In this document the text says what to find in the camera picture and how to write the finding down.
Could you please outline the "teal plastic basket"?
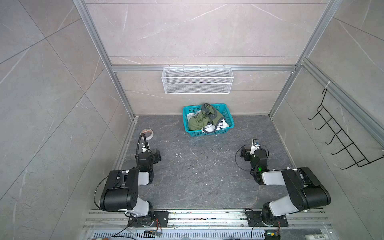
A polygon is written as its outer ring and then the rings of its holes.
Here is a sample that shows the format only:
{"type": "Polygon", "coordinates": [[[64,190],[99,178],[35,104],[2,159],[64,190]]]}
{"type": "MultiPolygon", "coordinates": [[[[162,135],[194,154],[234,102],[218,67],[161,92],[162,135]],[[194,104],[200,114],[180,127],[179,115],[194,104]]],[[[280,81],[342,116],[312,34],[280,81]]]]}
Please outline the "teal plastic basket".
{"type": "Polygon", "coordinates": [[[183,121],[192,137],[227,133],[235,123],[225,104],[202,104],[183,108],[183,121]]]}

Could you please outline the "green tank top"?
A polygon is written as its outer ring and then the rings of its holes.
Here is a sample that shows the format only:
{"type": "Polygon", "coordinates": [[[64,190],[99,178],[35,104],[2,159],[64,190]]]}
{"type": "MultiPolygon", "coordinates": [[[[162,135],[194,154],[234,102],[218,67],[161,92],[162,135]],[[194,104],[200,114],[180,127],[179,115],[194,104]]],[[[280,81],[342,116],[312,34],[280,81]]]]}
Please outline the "green tank top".
{"type": "Polygon", "coordinates": [[[201,131],[206,134],[229,127],[224,116],[212,105],[205,103],[195,114],[187,114],[190,131],[201,131]]]}

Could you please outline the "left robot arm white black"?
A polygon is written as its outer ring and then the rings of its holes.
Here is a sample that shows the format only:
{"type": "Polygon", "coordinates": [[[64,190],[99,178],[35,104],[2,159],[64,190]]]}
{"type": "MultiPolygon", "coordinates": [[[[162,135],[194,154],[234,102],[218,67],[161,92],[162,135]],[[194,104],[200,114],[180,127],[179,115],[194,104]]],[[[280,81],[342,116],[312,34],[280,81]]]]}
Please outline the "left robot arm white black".
{"type": "Polygon", "coordinates": [[[154,164],[161,161],[160,151],[138,153],[139,166],[130,170],[111,171],[100,198],[100,208],[106,212],[123,211],[141,221],[154,221],[153,205],[139,197],[139,186],[150,185],[154,179],[154,164]]]}

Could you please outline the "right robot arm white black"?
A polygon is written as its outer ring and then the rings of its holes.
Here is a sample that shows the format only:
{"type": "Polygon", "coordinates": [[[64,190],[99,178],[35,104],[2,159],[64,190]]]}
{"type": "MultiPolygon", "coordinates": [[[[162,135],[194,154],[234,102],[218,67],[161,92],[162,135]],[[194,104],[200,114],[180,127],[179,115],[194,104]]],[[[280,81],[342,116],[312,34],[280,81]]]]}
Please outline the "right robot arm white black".
{"type": "Polygon", "coordinates": [[[248,170],[261,186],[283,186],[288,194],[278,200],[265,203],[260,216],[248,216],[256,225],[280,224],[286,215],[330,205],[331,195],[308,167],[285,170],[269,170],[269,151],[261,145],[244,145],[237,151],[240,157],[250,162],[248,170]]]}

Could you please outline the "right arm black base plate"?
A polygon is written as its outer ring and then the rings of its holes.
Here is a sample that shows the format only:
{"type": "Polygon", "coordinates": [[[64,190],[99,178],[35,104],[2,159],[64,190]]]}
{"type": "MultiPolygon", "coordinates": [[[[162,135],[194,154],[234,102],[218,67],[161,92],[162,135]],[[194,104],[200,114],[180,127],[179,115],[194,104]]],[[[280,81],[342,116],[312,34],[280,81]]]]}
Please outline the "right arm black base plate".
{"type": "Polygon", "coordinates": [[[269,212],[245,210],[246,219],[249,227],[288,227],[288,221],[285,216],[275,217],[269,212]]]}

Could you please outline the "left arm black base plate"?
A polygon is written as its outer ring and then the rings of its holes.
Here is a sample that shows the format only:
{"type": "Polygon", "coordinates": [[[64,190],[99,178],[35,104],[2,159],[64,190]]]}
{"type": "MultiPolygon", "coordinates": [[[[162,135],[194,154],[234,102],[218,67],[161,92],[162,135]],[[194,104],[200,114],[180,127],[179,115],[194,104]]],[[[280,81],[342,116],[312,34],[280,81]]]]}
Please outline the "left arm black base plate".
{"type": "Polygon", "coordinates": [[[128,225],[131,227],[144,227],[144,228],[165,228],[168,226],[169,221],[168,211],[154,211],[145,217],[130,217],[128,225]]]}

